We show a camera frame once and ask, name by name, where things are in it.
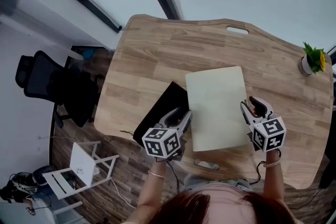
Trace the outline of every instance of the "white cable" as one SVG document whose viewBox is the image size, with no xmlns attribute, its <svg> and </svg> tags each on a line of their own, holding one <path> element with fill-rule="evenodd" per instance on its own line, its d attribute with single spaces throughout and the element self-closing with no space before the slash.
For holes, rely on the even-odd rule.
<svg viewBox="0 0 336 224">
<path fill-rule="evenodd" d="M 100 168 L 99 166 L 97 166 L 97 167 L 107 175 L 107 173 L 106 173 L 102 168 Z M 113 179 L 111 178 L 110 180 L 113 182 L 113 184 L 114 184 L 114 186 L 115 186 L 115 188 L 116 188 L 116 190 L 117 190 L 117 193 L 118 193 L 119 197 L 120 197 L 121 199 L 123 199 L 123 200 L 126 202 L 126 204 L 128 204 L 130 207 L 136 209 L 136 207 L 130 205 L 130 204 L 129 204 L 129 203 L 128 203 L 128 202 L 127 202 L 121 195 L 120 195 L 120 193 L 119 193 L 119 191 L 118 191 L 118 188 L 117 188 L 115 182 L 113 181 Z"/>
</svg>

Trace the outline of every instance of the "wristband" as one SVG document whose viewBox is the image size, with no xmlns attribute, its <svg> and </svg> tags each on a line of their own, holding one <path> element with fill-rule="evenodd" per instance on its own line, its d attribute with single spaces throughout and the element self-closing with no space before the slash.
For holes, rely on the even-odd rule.
<svg viewBox="0 0 336 224">
<path fill-rule="evenodd" d="M 148 174 L 152 174 L 152 175 L 154 175 L 154 176 L 157 176 L 157 177 L 159 177 L 159 178 L 162 178 L 162 179 L 164 179 L 164 176 L 160 176 L 160 175 L 158 175 L 158 174 L 156 174 L 156 173 L 153 173 L 152 171 L 148 171 Z"/>
<path fill-rule="evenodd" d="M 264 164 L 264 168 L 271 168 L 274 166 L 277 166 L 281 162 L 281 159 L 278 159 L 276 162 L 270 163 L 270 164 Z"/>
</svg>

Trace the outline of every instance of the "red hair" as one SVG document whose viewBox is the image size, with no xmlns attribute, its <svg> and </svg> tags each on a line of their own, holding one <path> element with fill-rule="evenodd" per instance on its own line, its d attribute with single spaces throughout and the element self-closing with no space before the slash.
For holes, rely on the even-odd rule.
<svg viewBox="0 0 336 224">
<path fill-rule="evenodd" d="M 295 224 L 286 207 L 257 193 L 245 193 L 241 201 L 249 202 L 256 214 L 257 224 Z M 210 196 L 201 193 L 181 192 L 166 201 L 147 224 L 204 224 Z"/>
</svg>

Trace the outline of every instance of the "yellow flower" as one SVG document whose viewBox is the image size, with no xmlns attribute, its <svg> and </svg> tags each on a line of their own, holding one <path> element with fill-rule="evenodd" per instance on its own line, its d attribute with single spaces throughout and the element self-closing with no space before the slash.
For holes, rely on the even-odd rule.
<svg viewBox="0 0 336 224">
<path fill-rule="evenodd" d="M 321 68 L 322 68 L 322 71 L 325 72 L 326 71 L 326 59 L 324 57 L 324 53 L 321 51 Z"/>
</svg>

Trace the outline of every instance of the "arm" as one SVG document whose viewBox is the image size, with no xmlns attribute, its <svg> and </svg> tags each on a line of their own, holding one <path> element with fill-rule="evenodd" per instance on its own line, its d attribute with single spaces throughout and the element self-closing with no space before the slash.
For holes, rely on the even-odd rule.
<svg viewBox="0 0 336 224">
<path fill-rule="evenodd" d="M 22 202 L 24 202 L 25 204 L 28 205 L 28 208 L 31 210 L 31 211 L 34 211 L 34 208 L 33 208 L 33 203 L 31 200 L 29 199 L 22 199 Z"/>
<path fill-rule="evenodd" d="M 267 152 L 266 164 L 271 164 L 279 159 L 277 150 Z M 274 200 L 284 200 L 285 186 L 282 176 L 281 163 L 270 168 L 266 168 L 264 196 Z"/>
<path fill-rule="evenodd" d="M 166 162 L 155 162 L 151 167 L 155 174 L 165 176 Z M 161 195 L 164 179 L 152 174 L 148 174 L 145 184 L 140 192 L 138 206 L 127 221 L 141 223 L 161 206 Z"/>
</svg>

